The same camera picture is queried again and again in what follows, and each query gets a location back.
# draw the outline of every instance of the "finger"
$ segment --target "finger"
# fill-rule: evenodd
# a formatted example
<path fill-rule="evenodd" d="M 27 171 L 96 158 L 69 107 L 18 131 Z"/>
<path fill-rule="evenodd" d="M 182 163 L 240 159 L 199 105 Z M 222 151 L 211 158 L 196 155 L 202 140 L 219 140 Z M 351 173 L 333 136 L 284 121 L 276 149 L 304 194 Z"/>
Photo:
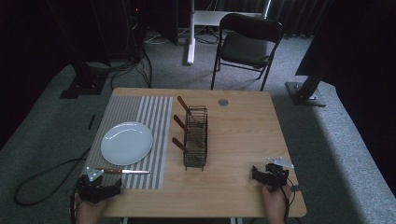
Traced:
<path fill-rule="evenodd" d="M 262 194 L 270 194 L 268 186 L 261 184 L 260 187 L 262 188 Z"/>

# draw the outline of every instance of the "gray striped placemat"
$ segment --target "gray striped placemat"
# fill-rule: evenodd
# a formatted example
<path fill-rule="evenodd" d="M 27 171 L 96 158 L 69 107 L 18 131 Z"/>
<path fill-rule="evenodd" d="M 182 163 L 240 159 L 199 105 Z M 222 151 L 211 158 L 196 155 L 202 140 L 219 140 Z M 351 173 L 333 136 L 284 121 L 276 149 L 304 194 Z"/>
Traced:
<path fill-rule="evenodd" d="M 125 189 L 161 189 L 172 102 L 172 97 L 111 96 L 84 168 L 149 170 L 151 171 L 149 175 L 104 174 L 102 185 L 114 185 L 122 178 L 122 188 Z M 153 143 L 151 151 L 143 160 L 132 165 L 118 166 L 104 159 L 100 147 L 108 130 L 127 121 L 145 124 L 152 132 Z"/>

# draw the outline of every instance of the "white ceramic plate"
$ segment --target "white ceramic plate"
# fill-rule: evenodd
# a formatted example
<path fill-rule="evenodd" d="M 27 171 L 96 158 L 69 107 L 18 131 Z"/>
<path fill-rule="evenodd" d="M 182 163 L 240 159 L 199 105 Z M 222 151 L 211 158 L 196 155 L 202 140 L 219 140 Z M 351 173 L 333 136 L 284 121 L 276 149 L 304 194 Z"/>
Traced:
<path fill-rule="evenodd" d="M 152 146 L 151 130 L 139 122 L 125 122 L 102 139 L 103 157 L 116 165 L 130 165 L 145 158 Z"/>

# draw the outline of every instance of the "chair seat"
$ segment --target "chair seat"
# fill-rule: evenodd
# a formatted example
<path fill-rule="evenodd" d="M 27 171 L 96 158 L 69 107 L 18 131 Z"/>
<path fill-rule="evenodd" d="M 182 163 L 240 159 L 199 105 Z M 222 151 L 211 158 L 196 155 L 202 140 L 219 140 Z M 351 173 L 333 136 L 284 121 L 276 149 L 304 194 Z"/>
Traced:
<path fill-rule="evenodd" d="M 221 59 L 264 67 L 268 64 L 267 41 L 251 39 L 237 33 L 227 34 L 221 50 Z"/>

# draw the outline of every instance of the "dish rack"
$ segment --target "dish rack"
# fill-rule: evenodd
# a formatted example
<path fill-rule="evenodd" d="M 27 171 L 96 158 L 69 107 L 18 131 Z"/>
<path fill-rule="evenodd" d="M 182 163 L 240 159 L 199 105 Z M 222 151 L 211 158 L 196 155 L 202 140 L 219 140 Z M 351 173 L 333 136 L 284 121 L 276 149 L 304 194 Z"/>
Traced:
<path fill-rule="evenodd" d="M 191 113 L 186 112 L 185 124 L 189 132 L 184 132 L 183 162 L 186 167 L 201 168 L 207 158 L 207 109 L 205 106 L 189 106 Z"/>

